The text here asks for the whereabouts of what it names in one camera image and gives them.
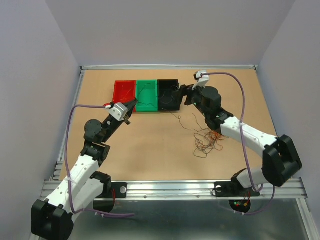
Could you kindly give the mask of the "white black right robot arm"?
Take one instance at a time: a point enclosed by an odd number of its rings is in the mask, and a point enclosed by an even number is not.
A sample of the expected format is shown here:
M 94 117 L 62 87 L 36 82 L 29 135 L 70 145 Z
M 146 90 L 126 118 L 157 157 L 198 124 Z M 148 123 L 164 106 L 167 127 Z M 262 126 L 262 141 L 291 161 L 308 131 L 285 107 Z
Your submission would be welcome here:
M 172 95 L 179 104 L 193 105 L 204 116 L 209 129 L 242 143 L 262 158 L 262 166 L 245 168 L 230 182 L 231 192 L 242 195 L 249 188 L 270 183 L 281 187 L 301 168 L 302 162 L 293 140 L 287 136 L 274 136 L 259 131 L 222 108 L 222 97 L 214 87 L 182 85 Z

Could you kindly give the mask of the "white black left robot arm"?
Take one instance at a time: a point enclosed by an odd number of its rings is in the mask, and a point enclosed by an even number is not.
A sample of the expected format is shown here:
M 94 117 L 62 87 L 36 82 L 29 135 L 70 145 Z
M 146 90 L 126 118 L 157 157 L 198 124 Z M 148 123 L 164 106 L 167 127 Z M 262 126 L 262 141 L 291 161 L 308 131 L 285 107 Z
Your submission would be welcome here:
M 47 240 L 67 240 L 77 218 L 83 212 L 94 212 L 103 218 L 130 218 L 132 213 L 109 213 L 88 206 L 98 196 L 106 197 L 112 189 L 111 177 L 98 169 L 106 160 L 110 146 L 106 142 L 130 117 L 138 100 L 108 103 L 101 106 L 108 117 L 103 121 L 91 119 L 84 126 L 84 146 L 72 168 L 65 160 L 66 177 L 44 200 L 36 200 L 31 208 L 31 232 Z

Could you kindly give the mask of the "black plastic bin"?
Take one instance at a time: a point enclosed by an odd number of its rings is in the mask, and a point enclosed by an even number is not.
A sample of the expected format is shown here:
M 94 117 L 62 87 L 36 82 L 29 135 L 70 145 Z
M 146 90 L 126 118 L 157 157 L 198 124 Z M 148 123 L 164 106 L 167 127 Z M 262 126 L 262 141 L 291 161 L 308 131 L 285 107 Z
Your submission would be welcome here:
M 173 95 L 174 91 L 179 90 L 179 81 L 177 79 L 158 79 L 158 111 L 179 111 L 180 104 Z

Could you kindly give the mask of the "red plastic bin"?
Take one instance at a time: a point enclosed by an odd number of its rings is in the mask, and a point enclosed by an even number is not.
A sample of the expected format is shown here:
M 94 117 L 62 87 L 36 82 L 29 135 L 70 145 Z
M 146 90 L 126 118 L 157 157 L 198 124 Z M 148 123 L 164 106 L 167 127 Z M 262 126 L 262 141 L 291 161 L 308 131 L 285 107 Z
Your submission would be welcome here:
M 114 82 L 114 103 L 126 103 L 136 98 L 136 80 L 116 80 Z

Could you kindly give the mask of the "green plastic bin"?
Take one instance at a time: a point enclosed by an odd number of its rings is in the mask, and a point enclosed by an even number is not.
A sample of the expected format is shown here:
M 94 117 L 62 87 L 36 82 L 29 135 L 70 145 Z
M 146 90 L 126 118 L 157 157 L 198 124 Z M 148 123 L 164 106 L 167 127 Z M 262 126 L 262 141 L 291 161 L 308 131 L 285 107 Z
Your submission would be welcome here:
M 136 81 L 136 112 L 157 112 L 158 111 L 158 81 L 137 80 Z

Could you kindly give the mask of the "aluminium front mounting rail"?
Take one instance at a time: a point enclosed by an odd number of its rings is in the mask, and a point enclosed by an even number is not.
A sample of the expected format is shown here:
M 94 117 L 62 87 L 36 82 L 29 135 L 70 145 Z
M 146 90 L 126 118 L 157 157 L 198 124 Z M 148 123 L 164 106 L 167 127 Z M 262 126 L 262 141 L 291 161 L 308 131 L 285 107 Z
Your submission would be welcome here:
M 222 180 L 174 180 L 174 181 L 127 181 L 126 197 L 120 198 L 116 192 L 116 201 L 200 201 L 200 200 L 243 200 L 244 196 L 216 197 L 212 190 L 220 185 Z M 46 180 L 40 194 L 44 200 L 61 181 Z M 264 184 L 259 196 L 250 194 L 250 199 L 269 200 L 272 197 L 273 187 Z M 287 181 L 282 187 L 276 187 L 274 199 L 307 199 L 308 195 L 301 178 Z

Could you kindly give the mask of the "aluminium table edge frame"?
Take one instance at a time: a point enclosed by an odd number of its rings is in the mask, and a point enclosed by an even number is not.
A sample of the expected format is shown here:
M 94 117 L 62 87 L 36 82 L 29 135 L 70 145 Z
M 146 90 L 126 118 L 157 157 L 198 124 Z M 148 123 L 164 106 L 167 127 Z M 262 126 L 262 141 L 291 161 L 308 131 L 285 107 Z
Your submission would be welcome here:
M 67 156 L 73 167 L 84 146 L 84 125 L 90 119 L 104 120 L 107 112 L 97 109 L 113 98 L 117 80 L 177 79 L 194 82 L 194 69 L 152 65 L 142 69 L 87 69 L 77 96 L 79 107 L 73 114 Z M 222 106 L 235 116 L 259 128 L 264 111 L 262 90 L 252 69 L 216 69 L 209 85 L 218 89 Z M 130 125 L 122 125 L 107 142 L 111 149 L 100 170 L 113 180 L 227 180 L 246 164 L 242 146 L 227 137 L 207 155 L 196 157 L 194 132 L 205 128 L 202 115 L 193 106 L 178 113 L 135 113 Z

